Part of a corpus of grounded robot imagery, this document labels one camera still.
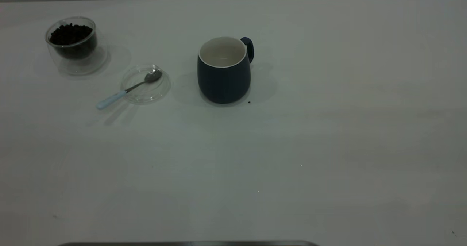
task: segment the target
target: spoon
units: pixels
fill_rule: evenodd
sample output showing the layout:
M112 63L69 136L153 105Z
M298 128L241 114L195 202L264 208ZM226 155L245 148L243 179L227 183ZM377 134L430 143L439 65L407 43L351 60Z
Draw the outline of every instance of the spoon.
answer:
M145 83L153 83L153 82L159 80L160 77L162 77L161 70L160 69L153 69L150 73L148 73L145 76L144 82L138 83L138 84L126 89L126 90L122 90L122 91L116 93L115 95L110 96L109 98L107 98L105 100L100 101L99 103L97 103L96 108L99 109L99 110L102 110L102 109L108 107L109 105L111 105L112 103L114 103L115 101L117 101L118 99L122 98L123 96L125 96L127 93L129 93L133 89L137 88L138 86L140 86L142 84L145 84Z

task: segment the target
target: dark blue mug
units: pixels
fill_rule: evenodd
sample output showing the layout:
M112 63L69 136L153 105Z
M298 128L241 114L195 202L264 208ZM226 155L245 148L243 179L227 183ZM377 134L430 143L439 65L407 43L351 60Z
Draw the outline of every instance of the dark blue mug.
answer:
M249 38L217 37L198 52L198 85L214 103L239 100L250 88L250 63L255 56Z

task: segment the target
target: glass cup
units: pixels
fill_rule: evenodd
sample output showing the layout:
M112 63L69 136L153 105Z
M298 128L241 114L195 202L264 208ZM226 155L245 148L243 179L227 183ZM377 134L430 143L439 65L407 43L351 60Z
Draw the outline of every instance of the glass cup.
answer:
M52 33L61 25L85 25L92 32L71 45L56 45L50 42ZM107 59L107 43L93 20L86 17L70 17L54 23L45 33L50 56L58 71L71 75L84 75L96 71Z

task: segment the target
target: white table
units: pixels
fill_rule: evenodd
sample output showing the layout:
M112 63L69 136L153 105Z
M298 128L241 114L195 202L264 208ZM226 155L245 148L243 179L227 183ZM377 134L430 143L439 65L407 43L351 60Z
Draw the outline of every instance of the white table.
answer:
M103 70L60 75L43 35L92 18ZM467 244L467 0L0 3L0 244L304 239ZM255 45L236 105L197 50ZM129 67L160 101L98 111Z

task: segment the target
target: mug handle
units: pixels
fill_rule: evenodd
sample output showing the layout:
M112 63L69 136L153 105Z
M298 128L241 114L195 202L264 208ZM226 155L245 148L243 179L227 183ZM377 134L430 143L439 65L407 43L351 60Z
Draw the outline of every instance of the mug handle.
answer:
M253 47L253 42L248 37L243 37L240 40L242 40L242 42L247 46L248 59L251 63L255 57L255 48Z

